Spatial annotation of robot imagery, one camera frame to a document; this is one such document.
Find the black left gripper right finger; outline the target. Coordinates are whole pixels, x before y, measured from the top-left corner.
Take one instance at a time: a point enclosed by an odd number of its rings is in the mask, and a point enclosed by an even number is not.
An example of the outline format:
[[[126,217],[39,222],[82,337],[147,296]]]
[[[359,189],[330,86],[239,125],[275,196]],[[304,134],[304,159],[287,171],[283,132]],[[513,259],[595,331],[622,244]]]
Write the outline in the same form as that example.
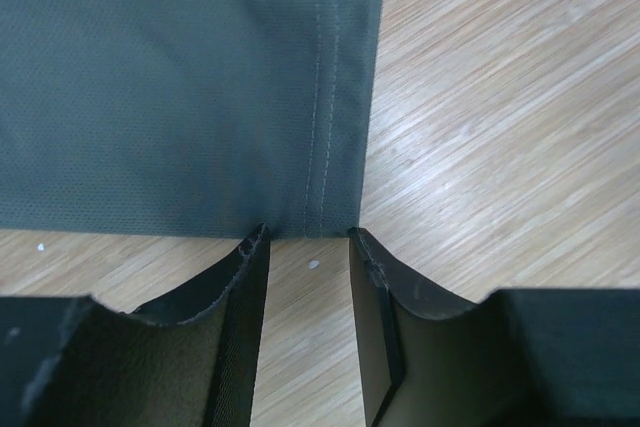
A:
[[[635,289],[498,289],[474,303],[349,233],[370,426],[635,426]]]

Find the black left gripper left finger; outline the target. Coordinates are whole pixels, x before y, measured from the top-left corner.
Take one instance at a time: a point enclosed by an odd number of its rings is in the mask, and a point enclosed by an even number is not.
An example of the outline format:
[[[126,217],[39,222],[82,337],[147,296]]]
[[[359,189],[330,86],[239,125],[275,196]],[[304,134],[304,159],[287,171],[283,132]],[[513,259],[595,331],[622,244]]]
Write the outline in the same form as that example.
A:
[[[90,296],[1,300],[5,426],[246,426],[270,263],[256,227],[130,313]]]

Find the grey t shirt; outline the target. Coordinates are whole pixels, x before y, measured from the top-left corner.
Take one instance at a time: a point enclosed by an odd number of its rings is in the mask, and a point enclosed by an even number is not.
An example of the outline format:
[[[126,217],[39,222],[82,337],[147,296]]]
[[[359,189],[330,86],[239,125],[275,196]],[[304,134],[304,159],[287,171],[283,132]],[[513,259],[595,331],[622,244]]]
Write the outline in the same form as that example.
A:
[[[382,0],[1,0],[1,224],[359,222]]]

